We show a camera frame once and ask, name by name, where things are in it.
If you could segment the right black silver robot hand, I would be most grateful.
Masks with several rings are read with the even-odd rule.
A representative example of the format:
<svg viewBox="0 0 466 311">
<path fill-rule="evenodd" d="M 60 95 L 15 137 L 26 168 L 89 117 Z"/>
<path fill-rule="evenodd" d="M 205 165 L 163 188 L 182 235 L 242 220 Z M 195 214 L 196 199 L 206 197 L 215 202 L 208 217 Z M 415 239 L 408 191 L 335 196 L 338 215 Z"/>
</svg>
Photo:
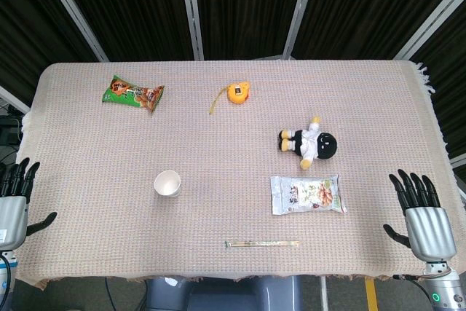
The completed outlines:
<svg viewBox="0 0 466 311">
<path fill-rule="evenodd" d="M 457 254 L 457 247 L 449 217 L 441 207 L 433 182 L 426 175 L 407 174 L 401 169 L 397 175 L 390 174 L 389 180 L 400 203 L 407 234 L 401 235 L 384 224 L 387 235 L 411 249 L 421 261 L 451 260 Z"/>
</svg>

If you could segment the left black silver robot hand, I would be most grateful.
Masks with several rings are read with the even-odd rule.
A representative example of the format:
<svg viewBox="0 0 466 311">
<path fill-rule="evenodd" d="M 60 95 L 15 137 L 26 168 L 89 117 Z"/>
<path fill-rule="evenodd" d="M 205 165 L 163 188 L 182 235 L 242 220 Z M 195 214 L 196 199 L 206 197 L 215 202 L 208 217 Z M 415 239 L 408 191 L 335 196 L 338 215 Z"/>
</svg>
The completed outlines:
<svg viewBox="0 0 466 311">
<path fill-rule="evenodd" d="M 40 162 L 35 162 L 27 168 L 29 162 L 26 157 L 10 168 L 1 163 L 1 252 L 19 248 L 27 237 L 46 229 L 58 215 L 51 212 L 43 221 L 28 224 L 28 206 L 40 167 Z"/>
</svg>

